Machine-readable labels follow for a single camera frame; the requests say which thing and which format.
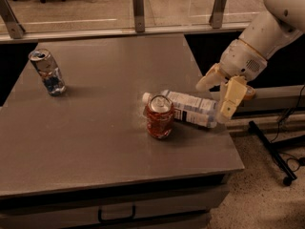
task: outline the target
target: table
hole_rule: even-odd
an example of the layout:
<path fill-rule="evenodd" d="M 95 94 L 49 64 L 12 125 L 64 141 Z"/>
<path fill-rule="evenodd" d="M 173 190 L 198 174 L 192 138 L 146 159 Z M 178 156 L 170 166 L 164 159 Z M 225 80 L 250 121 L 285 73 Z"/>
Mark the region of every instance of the table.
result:
<path fill-rule="evenodd" d="M 164 89 L 211 97 L 194 89 L 201 74 L 184 36 L 37 48 L 51 52 L 68 89 L 49 96 L 28 63 L 0 111 L 0 227 L 204 227 L 244 169 L 234 143 L 223 125 L 180 122 L 155 139 L 141 101 Z"/>

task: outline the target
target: gray table surface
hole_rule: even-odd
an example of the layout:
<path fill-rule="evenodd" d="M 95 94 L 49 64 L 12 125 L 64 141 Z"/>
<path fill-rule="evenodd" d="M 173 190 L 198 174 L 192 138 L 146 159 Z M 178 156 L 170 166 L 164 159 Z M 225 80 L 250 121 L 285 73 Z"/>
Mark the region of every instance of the gray table surface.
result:
<path fill-rule="evenodd" d="M 37 48 L 52 53 L 68 89 L 49 96 L 31 63 L 20 75 L 0 111 L 0 198 L 244 168 L 222 125 L 207 131 L 174 122 L 164 140 L 146 131 L 144 92 L 198 94 L 194 86 L 201 74 L 183 35 L 50 42 Z"/>

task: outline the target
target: can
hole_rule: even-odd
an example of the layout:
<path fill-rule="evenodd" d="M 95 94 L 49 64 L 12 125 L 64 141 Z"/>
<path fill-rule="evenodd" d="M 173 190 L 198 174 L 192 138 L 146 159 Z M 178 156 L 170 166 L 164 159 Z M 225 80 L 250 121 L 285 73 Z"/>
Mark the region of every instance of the can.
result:
<path fill-rule="evenodd" d="M 173 128 L 174 107 L 169 98 L 155 95 L 146 105 L 147 130 L 155 138 L 167 137 Z"/>
<path fill-rule="evenodd" d="M 42 82 L 50 95 L 57 96 L 66 90 L 59 67 L 48 50 L 37 49 L 30 52 L 29 60 L 41 76 Z"/>

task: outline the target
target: drawer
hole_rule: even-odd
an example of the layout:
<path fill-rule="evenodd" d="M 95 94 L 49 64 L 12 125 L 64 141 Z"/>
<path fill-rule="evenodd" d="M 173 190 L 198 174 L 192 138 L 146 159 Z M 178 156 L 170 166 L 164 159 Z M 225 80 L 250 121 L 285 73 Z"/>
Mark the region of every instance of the drawer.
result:
<path fill-rule="evenodd" d="M 195 211 L 209 211 L 218 207 L 228 193 L 228 186 L 224 184 L 185 191 L 185 194 L 184 191 L 168 191 L 167 194 L 162 196 L 156 194 L 148 199 L 145 199 L 146 196 L 139 195 L 140 199 L 134 201 L 120 202 L 118 199 L 115 200 L 115 203 L 107 205 L 2 218 L 0 219 L 0 228 L 56 229 L 95 225 L 99 224 L 100 220 L 106 223 L 109 221 L 121 222 Z"/>

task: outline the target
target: black handle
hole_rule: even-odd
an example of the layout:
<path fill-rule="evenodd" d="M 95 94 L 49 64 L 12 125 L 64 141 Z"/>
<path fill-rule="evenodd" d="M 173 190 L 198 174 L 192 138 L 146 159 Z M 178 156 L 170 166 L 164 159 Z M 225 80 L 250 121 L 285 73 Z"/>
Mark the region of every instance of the black handle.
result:
<path fill-rule="evenodd" d="M 126 218 L 120 218 L 120 219 L 102 219 L 102 210 L 101 209 L 98 210 L 97 217 L 98 217 L 98 221 L 102 225 L 110 225 L 110 224 L 116 224 L 116 223 L 123 223 L 123 222 L 131 221 L 135 217 L 135 205 L 132 206 L 132 214 L 129 217 L 126 217 Z"/>

